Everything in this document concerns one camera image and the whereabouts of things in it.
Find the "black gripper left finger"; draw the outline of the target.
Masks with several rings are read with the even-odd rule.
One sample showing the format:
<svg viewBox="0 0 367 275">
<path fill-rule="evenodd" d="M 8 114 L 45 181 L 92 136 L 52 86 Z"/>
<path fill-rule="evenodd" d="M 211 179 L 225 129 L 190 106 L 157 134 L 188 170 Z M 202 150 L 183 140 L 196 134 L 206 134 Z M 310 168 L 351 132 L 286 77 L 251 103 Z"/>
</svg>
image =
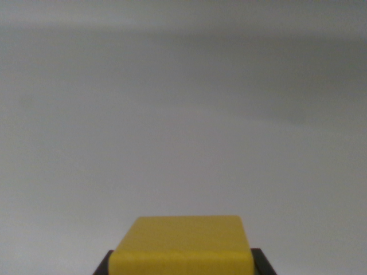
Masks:
<svg viewBox="0 0 367 275">
<path fill-rule="evenodd" d="M 102 261 L 96 268 L 96 270 L 93 272 L 93 275 L 109 275 L 108 263 L 109 263 L 110 256 L 113 252 L 114 252 L 113 250 L 109 250 L 107 252 L 107 254 L 104 256 L 104 258 L 102 259 Z"/>
</svg>

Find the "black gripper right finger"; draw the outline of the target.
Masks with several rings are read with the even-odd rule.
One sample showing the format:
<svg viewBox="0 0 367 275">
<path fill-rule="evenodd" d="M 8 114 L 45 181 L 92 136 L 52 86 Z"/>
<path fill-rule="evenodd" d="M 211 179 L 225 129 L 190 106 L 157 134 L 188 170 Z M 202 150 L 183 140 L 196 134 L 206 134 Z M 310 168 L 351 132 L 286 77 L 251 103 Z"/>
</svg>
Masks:
<svg viewBox="0 0 367 275">
<path fill-rule="evenodd" d="M 251 253 L 255 265 L 254 275 L 277 275 L 261 248 L 251 248 Z"/>
</svg>

